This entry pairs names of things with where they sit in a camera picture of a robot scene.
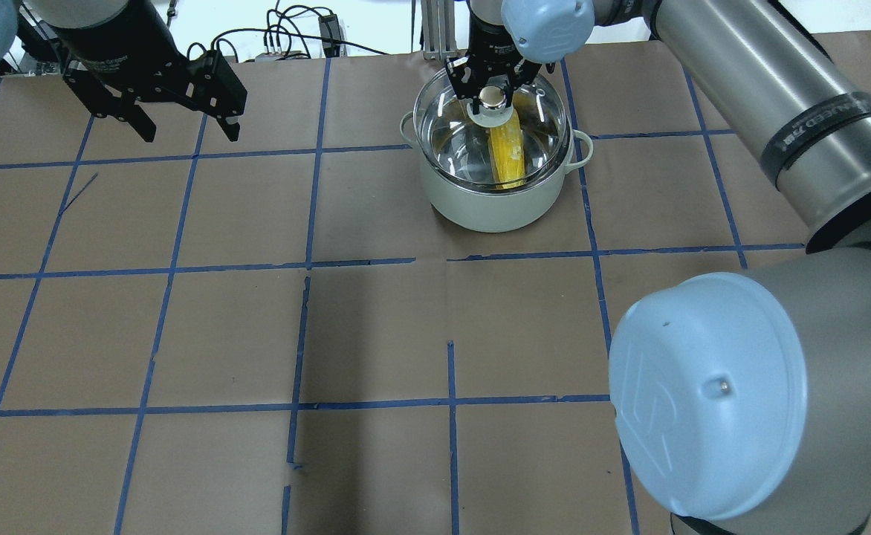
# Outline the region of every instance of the yellow object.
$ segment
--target yellow object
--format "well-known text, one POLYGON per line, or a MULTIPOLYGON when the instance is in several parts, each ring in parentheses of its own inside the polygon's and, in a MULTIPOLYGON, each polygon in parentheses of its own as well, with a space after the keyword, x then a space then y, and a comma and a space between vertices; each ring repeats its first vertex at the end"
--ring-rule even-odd
POLYGON ((502 189, 511 189, 525 183, 525 148, 521 138, 518 112, 511 109, 511 119, 502 126, 489 129, 489 150, 492 173, 502 189))

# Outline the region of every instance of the cooking pot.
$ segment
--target cooking pot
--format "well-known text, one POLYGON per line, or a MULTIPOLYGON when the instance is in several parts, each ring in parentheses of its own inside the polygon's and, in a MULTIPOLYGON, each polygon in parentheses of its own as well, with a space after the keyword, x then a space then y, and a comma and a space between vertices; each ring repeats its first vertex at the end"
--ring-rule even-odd
POLYGON ((544 215, 565 175, 588 163, 595 149, 590 136, 572 131, 564 102, 543 76, 522 85, 511 100, 521 122, 525 174, 507 183, 494 180, 488 130, 470 119, 445 71, 419 91, 414 111, 399 124, 406 143, 421 153, 429 202, 450 221, 480 233, 515 230, 544 215), (405 132, 409 119, 415 139, 405 132), (587 155, 569 163, 575 138, 587 155))

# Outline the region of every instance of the pot handle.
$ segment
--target pot handle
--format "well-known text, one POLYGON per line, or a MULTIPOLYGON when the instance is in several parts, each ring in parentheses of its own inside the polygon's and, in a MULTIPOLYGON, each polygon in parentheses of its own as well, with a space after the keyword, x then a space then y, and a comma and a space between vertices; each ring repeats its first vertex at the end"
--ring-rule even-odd
POLYGON ((565 174, 568 174, 572 172, 572 170, 580 169, 581 167, 587 165, 587 163, 591 161, 591 156, 595 155, 595 142, 591 140, 591 136, 587 135, 582 131, 574 131, 574 139, 578 139, 581 141, 581 143, 584 143, 584 146, 588 149, 588 155, 584 158, 581 158, 579 162, 568 163, 568 165, 565 165, 565 174))
POLYGON ((409 122, 409 119, 412 119, 412 112, 411 111, 409 113, 406 113, 405 115, 403 115, 402 120, 399 121, 399 135, 401 135, 402 139, 405 139, 406 143, 408 143, 408 145, 411 146, 413 149, 418 149, 419 148, 418 140, 412 141, 411 139, 409 139, 409 136, 406 135, 406 123, 409 122))

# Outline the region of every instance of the black power brick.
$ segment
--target black power brick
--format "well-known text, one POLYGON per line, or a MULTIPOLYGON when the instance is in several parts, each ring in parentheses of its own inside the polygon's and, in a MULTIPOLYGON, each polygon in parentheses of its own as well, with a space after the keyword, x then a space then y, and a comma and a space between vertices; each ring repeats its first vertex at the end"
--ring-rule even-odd
POLYGON ((323 55, 325 57, 339 57, 343 50, 343 30, 340 28, 340 18, 337 14, 320 15, 320 37, 323 39, 333 39, 333 41, 323 41, 323 55))

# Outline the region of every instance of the white pot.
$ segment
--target white pot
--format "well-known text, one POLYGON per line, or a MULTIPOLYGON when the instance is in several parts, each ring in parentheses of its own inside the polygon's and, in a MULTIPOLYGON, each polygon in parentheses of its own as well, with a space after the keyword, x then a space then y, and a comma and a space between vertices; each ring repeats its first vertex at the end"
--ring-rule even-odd
POLYGON ((418 140, 409 139, 406 135, 405 125, 411 119, 412 112, 406 113, 399 123, 399 131, 406 143, 419 151, 419 175, 429 202, 446 219, 480 233, 506 233, 533 223, 551 209, 561 193, 565 175, 591 161, 595 152, 590 136, 581 131, 573 131, 574 138, 584 143, 587 149, 587 155, 580 161, 569 163, 573 151, 568 150, 560 166, 527 189, 479 192, 450 182, 433 169, 429 160, 422 155, 418 140))

